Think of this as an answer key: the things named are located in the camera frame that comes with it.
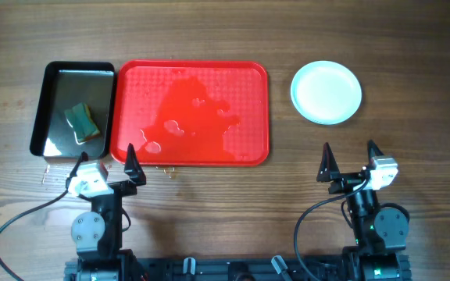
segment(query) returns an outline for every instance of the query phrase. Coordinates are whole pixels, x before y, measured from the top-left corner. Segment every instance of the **sponge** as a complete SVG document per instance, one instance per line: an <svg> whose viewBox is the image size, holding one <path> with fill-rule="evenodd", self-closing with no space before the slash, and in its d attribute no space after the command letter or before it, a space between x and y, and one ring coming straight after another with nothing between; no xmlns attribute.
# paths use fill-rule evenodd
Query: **sponge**
<svg viewBox="0 0 450 281"><path fill-rule="evenodd" d="M76 142L82 144L92 138L100 136L100 130L91 119L88 106L81 102L65 112L67 122L74 130Z"/></svg>

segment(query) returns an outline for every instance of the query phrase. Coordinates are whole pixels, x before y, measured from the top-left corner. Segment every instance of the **wood grain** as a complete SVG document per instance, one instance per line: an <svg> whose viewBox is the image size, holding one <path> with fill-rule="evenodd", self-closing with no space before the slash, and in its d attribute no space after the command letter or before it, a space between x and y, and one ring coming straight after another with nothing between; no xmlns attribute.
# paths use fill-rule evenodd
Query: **wood grain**
<svg viewBox="0 0 450 281"><path fill-rule="evenodd" d="M373 138L400 174L380 200L411 211L407 254L416 280L450 280L450 2L0 1L0 225L63 190L72 167L28 150L44 68L53 60L225 59L262 63L270 78L271 152L254 168L146 168L148 185L124 200L138 257L293 256L296 219L327 198L316 183L329 141L342 171L366 162ZM364 90L337 126L303 119L291 104L297 69L331 60ZM110 179L122 166L105 159ZM89 206L66 197L2 234L0 251L24 279L60 280L76 257L70 224ZM310 216L303 253L353 243L338 204ZM9 279L0 268L0 279Z"/></svg>

